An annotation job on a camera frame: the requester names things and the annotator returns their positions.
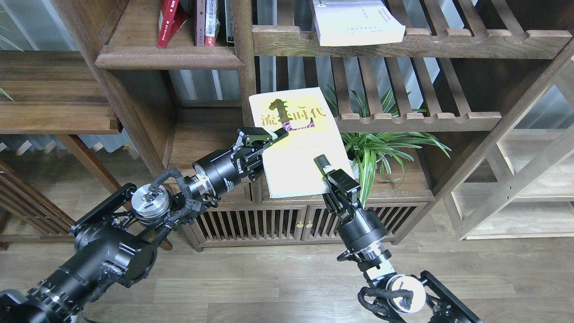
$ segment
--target green leaf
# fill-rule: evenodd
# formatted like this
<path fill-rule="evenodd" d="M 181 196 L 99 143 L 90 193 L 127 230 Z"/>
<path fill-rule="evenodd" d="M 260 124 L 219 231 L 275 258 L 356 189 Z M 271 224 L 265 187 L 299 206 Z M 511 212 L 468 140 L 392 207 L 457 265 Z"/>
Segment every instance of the green leaf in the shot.
<path fill-rule="evenodd" d="M 1 87 L 0 87 L 0 93 L 2 93 L 6 98 L 9 98 L 10 100 L 14 101 L 14 99 L 10 96 L 10 94 L 6 93 L 6 91 L 4 91 Z"/>
<path fill-rule="evenodd" d="M 24 50 L 20 47 L 18 47 L 15 43 L 12 43 L 9 39 L 7 39 L 4 36 L 0 36 L 0 40 L 4 41 L 5 43 L 8 43 L 10 46 L 14 47 L 15 49 L 23 52 Z"/>

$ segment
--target light wood shelf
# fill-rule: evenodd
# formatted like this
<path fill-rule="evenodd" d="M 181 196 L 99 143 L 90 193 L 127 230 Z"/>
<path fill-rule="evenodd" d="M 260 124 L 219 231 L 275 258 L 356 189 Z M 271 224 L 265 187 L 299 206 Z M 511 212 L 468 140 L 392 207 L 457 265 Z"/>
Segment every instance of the light wood shelf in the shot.
<path fill-rule="evenodd" d="M 514 129 L 499 143 L 509 168 L 519 172 L 564 133 L 562 129 Z M 551 167 L 517 196 L 517 202 L 574 201 L 574 156 Z"/>
<path fill-rule="evenodd" d="M 243 63 L 234 47 L 218 42 L 215 47 L 196 47 L 193 19 L 169 41 L 157 46 L 158 0 L 130 0 L 111 40 L 95 64 L 109 70 L 238 70 Z"/>
<path fill-rule="evenodd" d="M 0 51 L 0 133 L 118 134 L 121 126 L 78 52 Z"/>
<path fill-rule="evenodd" d="M 456 208 L 448 212 L 463 219 L 471 214 L 491 194 L 487 186 L 470 186 L 454 193 Z M 515 199 L 499 212 L 492 214 L 477 226 L 467 239 L 500 239 L 525 237 L 574 236 L 574 207 L 570 202 L 529 202 Z"/>
<path fill-rule="evenodd" d="M 261 56 L 384 56 L 554 59 L 572 35 L 566 30 L 522 30 L 505 2 L 491 9 L 506 29 L 487 29 L 470 1 L 455 1 L 468 29 L 451 29 L 436 1 L 421 1 L 430 31 L 412 28 L 402 0 L 389 0 L 393 16 L 407 26 L 401 43 L 322 47 L 316 32 L 298 26 L 253 26 L 255 55 Z"/>

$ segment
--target spider plant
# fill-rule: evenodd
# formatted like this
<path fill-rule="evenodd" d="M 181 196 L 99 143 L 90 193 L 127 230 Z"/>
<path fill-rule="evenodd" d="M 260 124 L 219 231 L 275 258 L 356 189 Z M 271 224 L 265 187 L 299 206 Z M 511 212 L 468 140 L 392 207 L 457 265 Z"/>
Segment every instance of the spider plant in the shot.
<path fill-rule="evenodd" d="M 12 32 L 10 29 L 8 29 L 2 25 L 0 25 L 0 29 L 4 29 L 4 30 L 7 30 L 9 32 Z M 0 41 L 3 41 L 4 43 L 7 43 L 8 45 L 14 47 L 15 49 L 23 52 L 22 48 L 18 47 L 15 43 L 13 43 L 8 38 L 6 38 L 2 35 L 0 35 Z M 14 101 L 14 99 L 6 91 L 4 91 L 1 87 L 0 87 L 0 93 L 2 93 L 6 98 L 9 98 L 10 100 Z"/>
<path fill-rule="evenodd" d="M 333 88 L 330 86 L 328 86 L 328 88 L 331 94 L 336 98 Z M 368 107 L 364 104 L 365 100 L 355 91 L 352 91 L 352 93 L 355 95 L 357 103 L 359 104 L 358 113 L 362 117 L 368 116 L 370 113 Z M 331 108 L 338 111 L 338 105 L 335 100 L 336 99 L 327 97 Z M 391 113 L 393 117 L 399 116 L 398 107 L 391 89 L 388 89 L 381 97 L 381 107 L 383 112 Z M 413 112 L 424 111 L 424 109 L 413 109 Z M 392 173 L 389 160 L 396 160 L 401 166 L 402 180 L 401 184 L 396 188 L 399 189 L 405 181 L 404 161 L 414 161 L 413 156 L 400 149 L 420 149 L 422 148 L 421 145 L 432 145 L 441 149 L 450 158 L 448 152 L 451 151 L 451 149 L 439 142 L 435 136 L 426 132 L 342 133 L 341 137 L 345 143 L 345 150 L 353 158 L 352 166 L 359 166 L 359 184 L 361 186 L 359 200 L 363 205 L 371 192 L 375 174 L 377 168 L 379 168 L 379 159 L 381 160 L 379 173 L 387 183 L 394 183 L 401 180 L 401 178 L 387 179 L 387 175 Z"/>

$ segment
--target wooden cabinet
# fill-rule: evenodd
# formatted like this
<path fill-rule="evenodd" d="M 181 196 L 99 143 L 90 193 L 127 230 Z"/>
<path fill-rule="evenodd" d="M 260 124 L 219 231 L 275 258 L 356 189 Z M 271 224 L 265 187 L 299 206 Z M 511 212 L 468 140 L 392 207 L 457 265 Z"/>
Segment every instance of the wooden cabinet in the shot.
<path fill-rule="evenodd" d="M 453 0 L 464 24 L 460 29 L 450 27 L 436 1 L 420 1 L 427 29 L 411 24 L 402 0 L 388 0 L 392 14 L 407 26 L 405 39 L 399 44 L 365 47 L 320 47 L 315 32 L 294 26 L 291 1 L 279 1 L 280 25 L 268 26 L 253 25 L 252 1 L 236 0 L 231 2 L 234 48 L 197 48 L 191 32 L 183 29 L 167 49 L 155 46 L 158 0 L 53 3 L 152 175 L 167 167 L 192 175 L 193 161 L 214 149 L 227 148 L 235 141 L 237 127 L 253 124 L 248 97 L 257 89 L 256 57 L 277 56 L 277 73 L 282 76 L 277 80 L 278 90 L 289 87 L 287 56 L 303 56 L 308 87 L 318 84 L 315 57 L 330 57 L 340 105 L 336 119 L 342 132 L 426 131 L 453 149 L 450 159 L 438 149 L 422 149 L 416 161 L 408 163 L 407 182 L 400 188 L 383 182 L 375 185 L 369 203 L 410 210 L 396 220 L 387 220 L 393 243 L 400 242 L 438 199 L 448 196 L 466 178 L 488 147 L 506 133 L 574 53 L 574 3 L 569 0 L 479 0 L 476 7 L 470 0 Z M 350 108 L 349 67 L 345 68 L 349 59 L 343 60 L 344 56 L 356 57 L 369 116 L 361 117 Z M 379 75 L 371 57 L 385 58 L 398 117 L 377 108 Z M 427 113 L 413 112 L 407 96 L 410 89 L 405 87 L 397 57 L 411 57 Z M 440 72 L 435 80 L 429 74 L 428 59 L 423 57 L 437 57 Z M 241 107 L 180 110 L 166 75 L 168 69 L 237 70 Z M 245 184 L 241 196 L 221 202 L 221 213 L 203 215 L 189 230 L 195 247 L 250 244 L 254 239 L 245 238 L 249 236 L 245 231 L 241 239 L 229 239 L 237 236 L 241 227 L 237 219 L 249 219 L 249 225 L 242 222 L 245 229 L 267 228 L 264 239 L 257 239 L 261 232 L 255 233 L 258 244 L 333 238 L 334 218 L 321 215 L 319 196 L 271 199 L 263 181 Z M 254 211 L 278 213 L 265 222 Z M 313 219 L 308 218 L 309 212 L 315 212 Z M 289 214 L 291 220 L 285 220 Z M 226 224 L 216 228 L 217 219 Z M 270 226 L 252 227 L 256 220 L 259 225 L 263 221 L 272 226 L 273 231 Z M 304 226 L 312 221 L 312 225 L 299 230 L 299 221 Z"/>

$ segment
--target black cable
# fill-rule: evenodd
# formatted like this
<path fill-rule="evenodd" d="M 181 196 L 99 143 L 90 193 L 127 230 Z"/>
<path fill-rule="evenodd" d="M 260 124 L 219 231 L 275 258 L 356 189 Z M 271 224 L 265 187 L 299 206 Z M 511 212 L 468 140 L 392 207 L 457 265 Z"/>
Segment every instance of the black cable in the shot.
<path fill-rule="evenodd" d="M 373 313 L 373 314 L 375 314 L 376 317 L 378 317 L 382 320 L 388 321 L 390 323 L 404 323 L 404 321 L 395 320 L 392 317 L 380 315 L 379 313 Z"/>
<path fill-rule="evenodd" d="M 86 322 L 88 322 L 88 323 L 98 323 L 98 322 L 96 322 L 96 321 L 89 320 L 89 319 L 86 317 L 86 313 L 84 312 L 84 308 L 81 309 L 81 312 L 82 312 L 82 317 L 84 318 L 84 320 L 85 320 Z"/>

